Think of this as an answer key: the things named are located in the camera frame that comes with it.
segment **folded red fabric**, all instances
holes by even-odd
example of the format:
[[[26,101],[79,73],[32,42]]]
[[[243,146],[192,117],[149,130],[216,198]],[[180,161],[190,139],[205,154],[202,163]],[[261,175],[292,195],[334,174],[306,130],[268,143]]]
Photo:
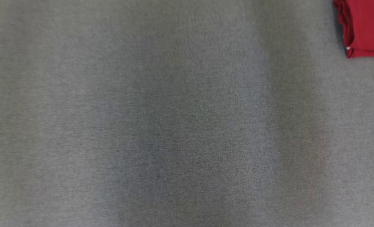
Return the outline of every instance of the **folded red fabric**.
[[[335,0],[347,57],[374,56],[374,0]]]

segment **gray fabric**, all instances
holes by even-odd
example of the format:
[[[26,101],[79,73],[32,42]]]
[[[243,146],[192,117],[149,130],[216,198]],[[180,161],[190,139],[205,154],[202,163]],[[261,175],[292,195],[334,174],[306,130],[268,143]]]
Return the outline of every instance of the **gray fabric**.
[[[0,0],[0,227],[374,226],[374,59],[336,17]]]

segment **red garment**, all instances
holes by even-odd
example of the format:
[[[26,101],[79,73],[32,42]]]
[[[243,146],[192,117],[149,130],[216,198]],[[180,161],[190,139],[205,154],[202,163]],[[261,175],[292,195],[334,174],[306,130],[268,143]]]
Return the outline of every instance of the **red garment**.
[[[374,56],[374,0],[335,0],[347,57]]]

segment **gray fabric surface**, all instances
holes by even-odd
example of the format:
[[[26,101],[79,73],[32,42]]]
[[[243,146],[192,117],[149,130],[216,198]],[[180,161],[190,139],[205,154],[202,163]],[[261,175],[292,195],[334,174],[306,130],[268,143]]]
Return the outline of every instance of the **gray fabric surface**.
[[[374,59],[336,17],[0,0],[0,227],[374,226]]]

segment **red cloth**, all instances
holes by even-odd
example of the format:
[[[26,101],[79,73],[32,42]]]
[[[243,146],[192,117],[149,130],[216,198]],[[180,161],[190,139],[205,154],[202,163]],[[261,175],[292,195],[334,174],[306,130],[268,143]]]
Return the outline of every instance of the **red cloth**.
[[[374,56],[374,0],[335,0],[347,57]]]

